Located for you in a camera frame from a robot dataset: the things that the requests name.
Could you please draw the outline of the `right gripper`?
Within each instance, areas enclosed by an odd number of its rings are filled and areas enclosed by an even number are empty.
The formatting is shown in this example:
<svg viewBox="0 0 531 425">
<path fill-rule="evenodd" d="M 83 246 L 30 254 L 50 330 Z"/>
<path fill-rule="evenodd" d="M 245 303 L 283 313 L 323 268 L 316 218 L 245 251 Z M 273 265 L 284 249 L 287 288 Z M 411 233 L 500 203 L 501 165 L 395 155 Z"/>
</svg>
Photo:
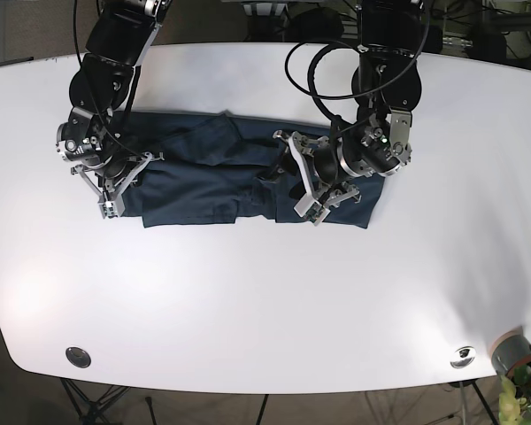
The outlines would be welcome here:
<svg viewBox="0 0 531 425">
<path fill-rule="evenodd" d="M 78 174 L 98 196 L 99 208 L 124 208 L 123 194 L 139 181 L 140 174 L 150 162 L 163 161 L 164 154 L 158 152 L 115 153 L 106 159 L 97 155 L 69 154 L 70 161 L 78 162 L 71 168 L 71 174 Z"/>
</svg>

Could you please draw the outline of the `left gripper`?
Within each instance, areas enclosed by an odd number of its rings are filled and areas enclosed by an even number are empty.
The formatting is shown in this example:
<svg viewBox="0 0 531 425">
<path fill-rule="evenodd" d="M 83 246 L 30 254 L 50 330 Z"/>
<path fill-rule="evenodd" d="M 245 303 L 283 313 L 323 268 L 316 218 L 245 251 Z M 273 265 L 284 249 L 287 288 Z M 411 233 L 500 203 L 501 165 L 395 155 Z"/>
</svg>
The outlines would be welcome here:
<svg viewBox="0 0 531 425">
<path fill-rule="evenodd" d="M 350 183 L 339 168 L 335 141 L 328 136 L 312 138 L 297 131 L 277 130 L 273 139 L 284 146 L 276 160 L 258 175 L 262 182 L 277 182 L 290 174 L 300 182 L 289 191 L 289 197 L 300 200 L 309 194 L 319 200 L 330 212 L 347 200 L 359 202 L 359 188 Z"/>
</svg>

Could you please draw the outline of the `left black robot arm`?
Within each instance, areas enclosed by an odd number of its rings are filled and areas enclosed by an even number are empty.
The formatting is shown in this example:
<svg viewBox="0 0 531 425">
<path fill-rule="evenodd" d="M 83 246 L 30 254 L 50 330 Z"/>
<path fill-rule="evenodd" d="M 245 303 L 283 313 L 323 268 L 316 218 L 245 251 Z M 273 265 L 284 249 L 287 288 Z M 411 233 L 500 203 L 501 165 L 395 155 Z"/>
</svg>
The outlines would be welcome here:
<svg viewBox="0 0 531 425">
<path fill-rule="evenodd" d="M 358 104 L 355 122 L 330 112 L 325 105 L 330 97 L 317 90 L 315 74 L 321 59 L 349 46 L 326 41 L 308 66 L 307 85 L 299 91 L 329 119 L 329 134 L 313 138 L 276 131 L 273 138 L 285 148 L 264 177 L 272 181 L 276 174 L 298 174 L 294 210 L 314 223 L 348 199 L 360 201 L 354 180 L 388 177 L 411 161 L 412 112 L 422 94 L 417 60 L 430 30 L 430 8 L 423 1 L 359 1 L 356 14 L 358 42 L 352 50 L 358 54 L 358 68 L 346 96 Z"/>
</svg>

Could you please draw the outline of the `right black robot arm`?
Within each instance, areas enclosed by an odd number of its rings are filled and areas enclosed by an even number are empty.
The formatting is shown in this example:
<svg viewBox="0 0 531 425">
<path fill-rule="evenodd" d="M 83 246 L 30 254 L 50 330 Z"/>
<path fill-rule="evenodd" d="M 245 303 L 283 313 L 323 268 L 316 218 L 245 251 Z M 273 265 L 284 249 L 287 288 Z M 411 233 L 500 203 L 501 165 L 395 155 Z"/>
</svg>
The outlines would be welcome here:
<svg viewBox="0 0 531 425">
<path fill-rule="evenodd" d="M 75 51 L 79 70 L 69 87 L 72 109 L 58 128 L 56 150 L 97 195 L 105 218 L 123 215 L 124 192 L 160 158 L 142 151 L 127 122 L 142 61 L 169 6 L 167 1 L 101 1 L 85 48 Z"/>
</svg>

